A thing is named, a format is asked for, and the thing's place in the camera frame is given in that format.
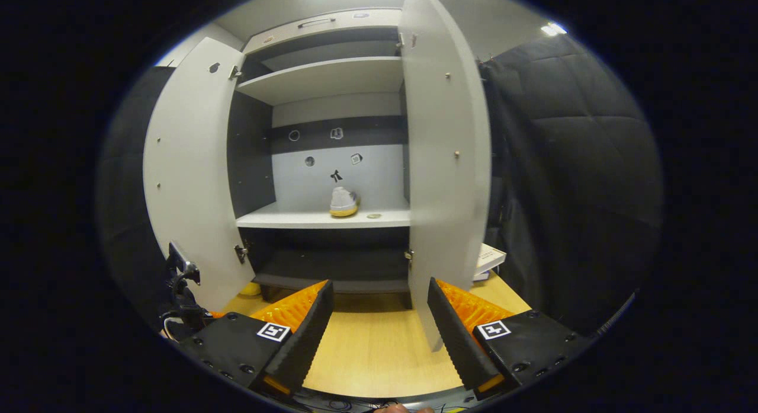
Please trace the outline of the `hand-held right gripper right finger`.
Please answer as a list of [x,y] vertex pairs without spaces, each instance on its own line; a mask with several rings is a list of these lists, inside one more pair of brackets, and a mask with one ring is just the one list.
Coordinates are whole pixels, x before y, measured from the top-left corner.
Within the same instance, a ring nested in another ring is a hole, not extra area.
[[536,383],[593,342],[539,310],[513,313],[436,278],[427,303],[458,377],[478,400]]

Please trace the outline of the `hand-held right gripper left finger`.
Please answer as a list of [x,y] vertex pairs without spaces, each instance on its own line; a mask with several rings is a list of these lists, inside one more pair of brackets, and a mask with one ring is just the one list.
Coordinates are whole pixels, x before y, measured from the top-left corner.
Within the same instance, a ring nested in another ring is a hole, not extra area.
[[178,346],[240,387],[289,397],[309,373],[333,306],[332,281],[320,281],[254,314],[216,315]]

